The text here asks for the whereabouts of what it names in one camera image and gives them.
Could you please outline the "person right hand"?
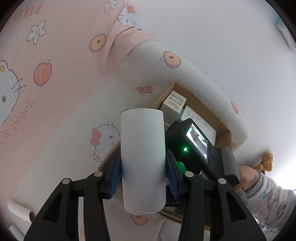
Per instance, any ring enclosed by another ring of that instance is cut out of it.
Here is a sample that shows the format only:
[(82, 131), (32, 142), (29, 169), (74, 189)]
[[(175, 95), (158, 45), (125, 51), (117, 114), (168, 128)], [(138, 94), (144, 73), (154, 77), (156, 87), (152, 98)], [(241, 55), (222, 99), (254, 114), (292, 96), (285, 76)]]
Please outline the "person right hand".
[(258, 182), (260, 174), (257, 170), (248, 166), (239, 166), (238, 170), (240, 174), (240, 183), (233, 187), (236, 193), (241, 189), (247, 191)]

